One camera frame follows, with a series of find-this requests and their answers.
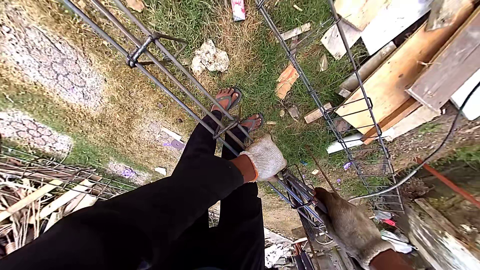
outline foot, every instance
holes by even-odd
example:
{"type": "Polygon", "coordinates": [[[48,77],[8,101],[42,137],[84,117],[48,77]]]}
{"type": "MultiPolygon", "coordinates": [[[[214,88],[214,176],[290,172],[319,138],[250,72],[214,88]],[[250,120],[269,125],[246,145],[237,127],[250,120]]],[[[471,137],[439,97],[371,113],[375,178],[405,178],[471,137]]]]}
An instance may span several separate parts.
{"type": "MultiPolygon", "coordinates": [[[[215,96],[215,98],[232,96],[232,104],[233,104],[233,102],[239,97],[238,93],[233,94],[233,91],[235,91],[235,89],[234,89],[233,87],[221,89],[221,90],[217,93],[217,95],[215,96]]],[[[224,99],[224,100],[222,100],[222,101],[219,101],[218,103],[220,103],[220,105],[221,105],[224,109],[227,109],[228,99],[224,99]]],[[[214,111],[214,110],[220,110],[220,108],[219,108],[217,105],[213,105],[212,111],[214,111]]]]}
{"type": "Polygon", "coordinates": [[[244,120],[242,121],[242,123],[240,123],[248,131],[254,131],[255,129],[258,129],[262,125],[262,119],[260,118],[260,114],[258,113],[250,116],[246,120],[253,120],[253,121],[244,120]]]}

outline red rod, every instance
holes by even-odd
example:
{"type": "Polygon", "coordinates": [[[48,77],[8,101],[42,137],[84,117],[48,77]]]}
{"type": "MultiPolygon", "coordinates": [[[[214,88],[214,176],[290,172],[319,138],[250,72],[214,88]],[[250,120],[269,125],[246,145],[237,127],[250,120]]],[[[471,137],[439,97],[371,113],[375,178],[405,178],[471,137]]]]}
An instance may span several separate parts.
{"type": "MultiPolygon", "coordinates": [[[[418,162],[418,164],[421,164],[423,161],[420,159],[420,158],[416,158],[416,161],[418,162]]],[[[432,173],[434,176],[436,176],[438,179],[440,179],[440,181],[444,182],[445,185],[449,186],[451,189],[453,189],[453,191],[459,193],[460,195],[463,196],[463,198],[465,198],[465,200],[473,203],[476,207],[480,208],[480,202],[477,201],[475,199],[474,196],[472,196],[472,194],[468,193],[465,189],[457,186],[456,184],[454,184],[452,181],[448,180],[448,178],[446,178],[445,176],[441,175],[436,169],[432,168],[430,165],[427,165],[427,164],[424,164],[423,167],[429,171],[430,173],[432,173]]]]}

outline work glove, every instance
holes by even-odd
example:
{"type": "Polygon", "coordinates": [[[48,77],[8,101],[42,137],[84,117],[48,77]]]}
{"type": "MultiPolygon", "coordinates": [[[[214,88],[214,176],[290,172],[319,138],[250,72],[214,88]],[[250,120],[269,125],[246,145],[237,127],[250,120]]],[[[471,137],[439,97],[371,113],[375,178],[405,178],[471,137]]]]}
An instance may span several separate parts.
{"type": "Polygon", "coordinates": [[[282,152],[272,141],[270,134],[255,139],[245,151],[240,153],[249,157],[255,169],[255,180],[266,181],[276,175],[287,165],[287,160],[283,158],[282,152]]]}
{"type": "Polygon", "coordinates": [[[315,198],[327,208],[327,214],[318,207],[315,210],[324,222],[330,237],[350,253],[364,269],[369,269],[370,261],[375,256],[393,248],[391,243],[380,237],[380,231],[372,220],[337,193],[330,193],[317,187],[315,198]]]}

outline brown glove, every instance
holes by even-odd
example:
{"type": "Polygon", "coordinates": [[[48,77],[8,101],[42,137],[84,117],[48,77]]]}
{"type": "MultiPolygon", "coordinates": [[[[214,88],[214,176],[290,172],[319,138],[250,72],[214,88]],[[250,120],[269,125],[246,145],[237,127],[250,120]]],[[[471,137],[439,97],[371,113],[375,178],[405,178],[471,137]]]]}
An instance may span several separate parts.
{"type": "Polygon", "coordinates": [[[315,188],[315,192],[315,197],[327,208],[328,214],[319,208],[315,210],[325,223],[328,234],[364,269],[369,269],[370,261],[380,252],[393,248],[392,244],[381,239],[373,221],[356,206],[321,187],[315,188]]]}

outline electric cable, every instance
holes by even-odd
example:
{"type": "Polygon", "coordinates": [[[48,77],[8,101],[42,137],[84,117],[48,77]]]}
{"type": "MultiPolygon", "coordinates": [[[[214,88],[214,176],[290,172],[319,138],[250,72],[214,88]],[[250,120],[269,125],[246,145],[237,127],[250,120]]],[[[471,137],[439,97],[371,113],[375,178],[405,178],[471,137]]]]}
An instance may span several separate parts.
{"type": "Polygon", "coordinates": [[[480,82],[477,83],[477,85],[473,88],[473,90],[468,94],[467,98],[465,98],[465,101],[463,101],[463,104],[462,106],[460,106],[460,108],[458,109],[458,113],[456,114],[455,116],[455,119],[453,120],[453,123],[452,123],[452,126],[450,127],[450,130],[448,131],[447,133],[447,136],[445,137],[445,139],[443,139],[442,143],[438,146],[437,149],[435,149],[435,151],[433,151],[426,159],[423,160],[423,162],[418,165],[414,170],[412,170],[409,174],[407,174],[400,182],[396,183],[395,185],[389,187],[389,188],[386,188],[384,190],[381,190],[379,192],[375,192],[375,193],[371,193],[371,194],[367,194],[367,195],[362,195],[362,196],[357,196],[357,197],[353,197],[351,199],[348,200],[348,202],[351,202],[353,200],[358,200],[358,199],[363,199],[363,198],[370,198],[370,197],[373,197],[373,196],[377,196],[377,195],[381,195],[383,193],[387,193],[389,191],[392,191],[396,188],[398,188],[399,186],[401,186],[403,183],[405,183],[408,179],[410,179],[418,170],[420,170],[420,168],[423,167],[423,165],[425,165],[428,160],[433,156],[435,155],[443,146],[444,144],[447,142],[448,138],[450,138],[450,135],[453,133],[453,131],[455,130],[456,128],[456,122],[458,120],[458,118],[460,117],[460,114],[461,112],[463,111],[463,108],[465,107],[465,105],[467,104],[468,100],[470,99],[470,97],[473,95],[473,93],[475,93],[475,91],[479,88],[480,86],[480,82]]]}

